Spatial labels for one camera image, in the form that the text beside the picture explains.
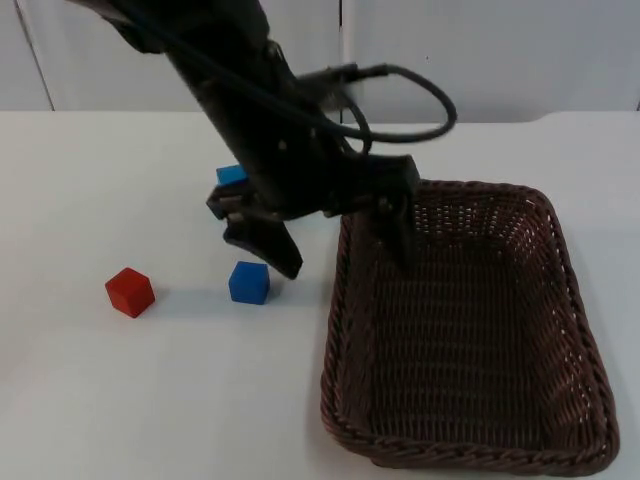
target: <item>white table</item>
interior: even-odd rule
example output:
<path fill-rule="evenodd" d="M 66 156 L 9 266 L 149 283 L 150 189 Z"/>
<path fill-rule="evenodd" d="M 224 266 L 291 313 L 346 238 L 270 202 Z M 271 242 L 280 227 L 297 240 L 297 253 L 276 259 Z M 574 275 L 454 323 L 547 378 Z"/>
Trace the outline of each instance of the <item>white table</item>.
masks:
<path fill-rule="evenodd" d="M 551 198 L 622 429 L 618 459 L 597 478 L 633 478 L 640 115 L 460 125 L 381 150 L 412 152 L 426 178 L 521 183 Z M 290 224 L 299 279 L 274 274 L 266 306 L 232 303 L 228 275 L 251 257 L 222 241 L 204 203 L 215 168 L 232 162 L 198 114 L 0 114 L 0 478 L 475 478 L 379 469 L 325 434 L 338 222 Z M 103 287 L 127 265 L 158 292 L 137 320 Z"/>

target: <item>robotic arm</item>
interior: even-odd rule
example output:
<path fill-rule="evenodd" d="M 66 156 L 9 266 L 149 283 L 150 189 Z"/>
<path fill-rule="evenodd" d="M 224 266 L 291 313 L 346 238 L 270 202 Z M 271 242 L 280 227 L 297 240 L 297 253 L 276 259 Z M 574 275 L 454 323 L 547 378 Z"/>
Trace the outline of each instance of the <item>robotic arm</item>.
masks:
<path fill-rule="evenodd" d="M 293 279 L 302 257 L 284 222 L 316 211 L 328 217 L 361 211 L 396 262 L 409 261 L 415 163 L 369 150 L 374 141 L 413 143 L 447 133 L 457 114 L 442 90 L 393 65 L 345 65 L 295 77 L 269 39 L 257 0 L 71 1 L 96 11 L 138 51 L 167 55 L 246 171 L 248 180 L 215 187 L 207 201 L 227 221 L 227 243 Z M 391 74 L 431 92 L 447 121 L 416 134 L 372 132 L 344 87 Z M 350 109 L 359 128 L 331 122 L 326 106 Z M 362 140 L 362 151 L 346 138 Z"/>

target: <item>black cable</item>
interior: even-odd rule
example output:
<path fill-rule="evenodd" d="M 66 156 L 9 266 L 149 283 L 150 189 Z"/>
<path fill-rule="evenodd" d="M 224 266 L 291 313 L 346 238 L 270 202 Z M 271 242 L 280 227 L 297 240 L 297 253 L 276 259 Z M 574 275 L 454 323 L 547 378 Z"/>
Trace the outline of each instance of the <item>black cable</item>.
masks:
<path fill-rule="evenodd" d="M 367 155 L 371 151 L 371 147 L 373 143 L 371 141 L 371 127 L 369 127 L 369 122 L 367 121 L 367 117 L 365 117 L 364 113 L 362 112 L 358 104 L 353 100 L 353 98 L 351 98 L 351 95 L 349 95 L 347 92 L 345 92 L 342 89 L 338 89 L 336 90 L 334 95 L 338 95 L 340 97 L 340 99 L 342 100 L 342 103 L 346 105 L 347 109 L 353 115 L 353 118 L 355 118 L 356 123 L 360 128 L 360 131 L 367 136 L 367 138 L 362 140 L 362 150 L 360 152 L 357 152 L 356 150 L 354 150 L 351 147 L 351 145 L 349 145 L 348 142 L 346 143 L 346 145 L 353 153 L 356 153 L 358 155 Z"/>
<path fill-rule="evenodd" d="M 228 88 L 232 88 L 237 92 L 251 98 L 260 105 L 282 115 L 291 121 L 308 125 L 309 127 L 323 130 L 331 135 L 344 136 L 347 138 L 356 138 L 366 140 L 367 142 L 383 142 L 383 143 L 417 143 L 440 137 L 453 128 L 457 121 L 457 112 L 455 105 L 444 91 L 437 87 L 430 80 L 421 75 L 412 72 L 403 67 L 396 65 L 377 65 L 361 70 L 360 79 L 364 80 L 373 77 L 383 77 L 387 75 L 399 75 L 407 80 L 416 83 L 428 92 L 430 92 L 444 107 L 447 114 L 447 120 L 444 124 L 432 130 L 415 132 L 415 133 L 384 133 L 384 132 L 363 132 L 355 128 L 338 125 L 324 117 L 314 117 L 307 112 L 283 102 L 275 95 L 266 90 L 256 87 L 251 82 L 245 80 L 240 75 L 228 70 L 218 64 L 207 55 L 183 41 L 179 37 L 167 31 L 159 23 L 146 15 L 138 8 L 127 4 L 123 0 L 110 0 L 111 4 L 118 9 L 123 15 L 128 17 L 137 27 L 145 32 L 153 35 L 158 40 L 165 43 L 175 52 L 183 55 L 187 60 L 192 62 L 199 68 L 206 69 L 207 73 L 214 75 L 216 80 L 223 83 Z"/>

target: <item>cube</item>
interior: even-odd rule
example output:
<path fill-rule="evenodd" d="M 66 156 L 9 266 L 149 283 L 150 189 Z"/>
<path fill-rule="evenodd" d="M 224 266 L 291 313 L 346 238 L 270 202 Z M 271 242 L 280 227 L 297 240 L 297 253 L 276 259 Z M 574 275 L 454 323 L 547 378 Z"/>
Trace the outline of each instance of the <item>cube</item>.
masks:
<path fill-rule="evenodd" d="M 238 262 L 229 278 L 231 300 L 264 305 L 269 293 L 269 269 L 263 263 Z"/>
<path fill-rule="evenodd" d="M 231 165 L 216 169 L 219 185 L 229 185 L 247 178 L 247 173 L 240 165 Z"/>
<path fill-rule="evenodd" d="M 109 280 L 105 287 L 113 308 L 132 318 L 156 300 L 149 278 L 129 267 Z"/>

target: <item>wicker basket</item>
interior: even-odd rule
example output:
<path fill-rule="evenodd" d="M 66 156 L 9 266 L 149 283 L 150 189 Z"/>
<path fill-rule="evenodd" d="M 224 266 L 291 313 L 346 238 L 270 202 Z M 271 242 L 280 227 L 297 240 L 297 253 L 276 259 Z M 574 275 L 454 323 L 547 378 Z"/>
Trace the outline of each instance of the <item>wicker basket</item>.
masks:
<path fill-rule="evenodd" d="M 399 271 L 344 217 L 322 376 L 326 429 L 394 468 L 588 475 L 619 449 L 613 395 L 547 198 L 426 182 Z"/>

